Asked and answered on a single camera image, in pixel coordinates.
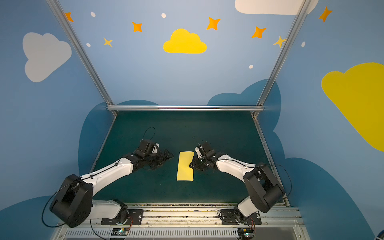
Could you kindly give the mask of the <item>yellow square paper sheet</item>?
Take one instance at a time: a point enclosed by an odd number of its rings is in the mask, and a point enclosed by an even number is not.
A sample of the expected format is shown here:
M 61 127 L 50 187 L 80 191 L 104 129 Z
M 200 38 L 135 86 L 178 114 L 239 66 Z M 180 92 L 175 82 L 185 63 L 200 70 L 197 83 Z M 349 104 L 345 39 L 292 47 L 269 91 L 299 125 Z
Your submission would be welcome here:
M 190 163 L 194 157 L 194 152 L 180 152 L 178 161 L 177 181 L 193 181 L 194 170 L 190 168 Z

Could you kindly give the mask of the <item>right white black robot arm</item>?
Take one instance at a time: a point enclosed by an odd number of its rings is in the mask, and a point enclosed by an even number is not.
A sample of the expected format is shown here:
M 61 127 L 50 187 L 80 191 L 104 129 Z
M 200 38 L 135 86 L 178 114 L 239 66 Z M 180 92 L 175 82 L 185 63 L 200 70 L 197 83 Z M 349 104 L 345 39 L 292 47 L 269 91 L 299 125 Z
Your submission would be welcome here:
M 253 214 L 267 213 L 276 203 L 282 201 L 286 194 L 269 165 L 249 164 L 229 155 L 216 154 L 210 158 L 193 157 L 189 167 L 200 171 L 217 169 L 245 184 L 249 196 L 239 202 L 233 210 L 219 214 L 222 222 L 227 225 L 248 223 Z

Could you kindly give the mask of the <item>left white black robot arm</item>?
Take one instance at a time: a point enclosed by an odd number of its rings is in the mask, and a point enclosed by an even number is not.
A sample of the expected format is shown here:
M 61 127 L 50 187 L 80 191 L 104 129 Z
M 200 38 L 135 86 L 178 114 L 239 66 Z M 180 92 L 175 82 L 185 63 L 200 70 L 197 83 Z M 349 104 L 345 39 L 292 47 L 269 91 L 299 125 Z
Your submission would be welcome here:
M 149 166 L 157 169 L 174 155 L 168 150 L 150 154 L 130 153 L 93 173 L 65 178 L 50 205 L 50 211 L 70 228 L 85 221 L 103 219 L 109 224 L 132 223 L 126 204 L 113 199 L 97 201 L 93 197 L 111 183 Z

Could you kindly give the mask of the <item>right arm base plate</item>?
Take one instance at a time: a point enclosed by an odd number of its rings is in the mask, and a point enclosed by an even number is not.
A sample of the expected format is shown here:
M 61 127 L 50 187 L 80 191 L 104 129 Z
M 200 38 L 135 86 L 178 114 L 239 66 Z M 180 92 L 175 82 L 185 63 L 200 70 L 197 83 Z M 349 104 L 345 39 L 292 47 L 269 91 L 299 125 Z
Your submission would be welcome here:
M 234 209 L 218 210 L 218 217 L 223 225 L 261 225 L 262 220 L 259 212 L 245 217 L 239 211 Z

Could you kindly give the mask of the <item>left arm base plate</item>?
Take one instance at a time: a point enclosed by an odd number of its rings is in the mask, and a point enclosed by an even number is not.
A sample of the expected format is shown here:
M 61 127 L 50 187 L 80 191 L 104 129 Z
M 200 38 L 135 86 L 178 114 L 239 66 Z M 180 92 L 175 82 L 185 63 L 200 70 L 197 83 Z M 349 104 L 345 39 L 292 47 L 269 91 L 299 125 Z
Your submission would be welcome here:
M 144 215 L 143 209 L 129 209 L 119 213 L 114 219 L 103 218 L 101 220 L 101 225 L 108 226 L 125 226 L 133 225 L 139 226 L 142 223 Z

